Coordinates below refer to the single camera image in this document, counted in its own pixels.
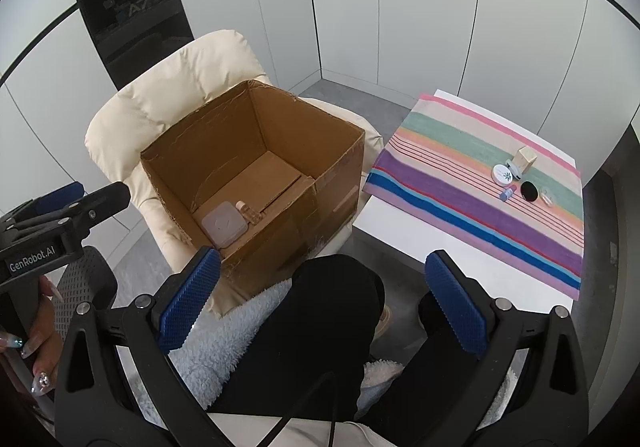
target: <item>white table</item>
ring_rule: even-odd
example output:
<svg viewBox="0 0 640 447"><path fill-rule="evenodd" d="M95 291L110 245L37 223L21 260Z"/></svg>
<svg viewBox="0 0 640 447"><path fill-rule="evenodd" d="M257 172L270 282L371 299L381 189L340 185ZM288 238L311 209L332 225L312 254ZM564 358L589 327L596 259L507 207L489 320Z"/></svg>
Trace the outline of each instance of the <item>white table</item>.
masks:
<svg viewBox="0 0 640 447"><path fill-rule="evenodd" d="M573 159L565 153L501 116L444 91L436 91L435 96L465 107L472 107L570 160L575 166ZM404 264L420 272L424 271L427 255L434 250L443 249L460 267L460 270L466 276L476 279L491 297L494 299L505 297L520 310L548 313L556 305L562 305L571 310L574 303L571 297L555 288L374 196L369 199L353 222L353 228L356 235L382 247Z"/></svg>

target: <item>black pants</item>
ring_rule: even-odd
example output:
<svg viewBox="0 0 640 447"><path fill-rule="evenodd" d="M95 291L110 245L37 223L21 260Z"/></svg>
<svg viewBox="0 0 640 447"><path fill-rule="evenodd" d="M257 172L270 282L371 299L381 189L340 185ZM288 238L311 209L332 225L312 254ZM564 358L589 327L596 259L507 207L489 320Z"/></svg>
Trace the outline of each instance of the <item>black pants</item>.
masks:
<svg viewBox="0 0 640 447"><path fill-rule="evenodd" d="M292 281L207 412L284 416L333 371L337 420L353 419L385 303L382 281L346 255L306 261ZM420 304L420 318L429 340L360 420L399 447L429 432L466 387L477 362L460 348L430 294ZM331 384L325 384L296 417L331 420L333 397Z"/></svg>
<svg viewBox="0 0 640 447"><path fill-rule="evenodd" d="M352 257L305 261L207 412L283 416L333 371L337 420L353 419L384 305L382 281ZM331 420L333 399L333 386L325 383L297 417Z"/></svg>

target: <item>striped towel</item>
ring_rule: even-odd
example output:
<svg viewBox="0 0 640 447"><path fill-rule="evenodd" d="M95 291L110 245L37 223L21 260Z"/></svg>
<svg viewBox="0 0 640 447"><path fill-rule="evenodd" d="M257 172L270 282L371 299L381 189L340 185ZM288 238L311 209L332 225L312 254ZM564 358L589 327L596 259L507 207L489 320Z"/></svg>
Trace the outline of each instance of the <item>striped towel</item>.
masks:
<svg viewBox="0 0 640 447"><path fill-rule="evenodd" d="M554 201L507 201L491 177L518 149L524 175ZM580 173L513 129L450 100L423 95L369 173L364 191L578 299L584 247Z"/></svg>

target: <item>screw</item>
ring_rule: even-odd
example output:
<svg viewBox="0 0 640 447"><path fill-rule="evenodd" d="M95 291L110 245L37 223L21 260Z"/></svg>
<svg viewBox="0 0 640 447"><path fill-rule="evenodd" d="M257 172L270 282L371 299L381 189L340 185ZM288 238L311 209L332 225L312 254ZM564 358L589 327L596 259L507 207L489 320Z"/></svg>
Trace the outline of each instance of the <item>screw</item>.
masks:
<svg viewBox="0 0 640 447"><path fill-rule="evenodd" d="M91 305L87 301L81 302L78 306L76 306L76 313L78 315L84 315L89 311L90 308Z"/></svg>
<svg viewBox="0 0 640 447"><path fill-rule="evenodd" d="M564 306L556 306L554 308L556 315L561 319L566 319L569 316L569 310Z"/></svg>
<svg viewBox="0 0 640 447"><path fill-rule="evenodd" d="M133 304L136 305L136 308L146 308L151 304L151 296L147 293L143 293L142 295L138 295L136 300L133 301Z"/></svg>
<svg viewBox="0 0 640 447"><path fill-rule="evenodd" d="M495 306L498 308L498 310L502 310L504 312L513 308L513 304L511 304L511 301L509 299L505 299L504 297L498 297L498 299L495 300Z"/></svg>

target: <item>human hand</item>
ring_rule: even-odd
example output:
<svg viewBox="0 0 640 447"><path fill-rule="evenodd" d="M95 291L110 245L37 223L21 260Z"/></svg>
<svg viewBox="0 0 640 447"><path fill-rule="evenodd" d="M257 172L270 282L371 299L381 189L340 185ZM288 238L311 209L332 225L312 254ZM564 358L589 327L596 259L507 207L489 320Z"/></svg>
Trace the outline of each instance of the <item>human hand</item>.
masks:
<svg viewBox="0 0 640 447"><path fill-rule="evenodd" d="M53 303L49 297L56 297L62 301L62 296L56 286L45 276L38 280L40 289L40 304L36 318L29 331L29 340L0 332L0 353L6 348L22 348L20 356L24 359L37 351L37 357L33 364L33 383L31 394L41 397L53 389L58 375L58 361L62 354L62 338L55 331L55 315Z"/></svg>

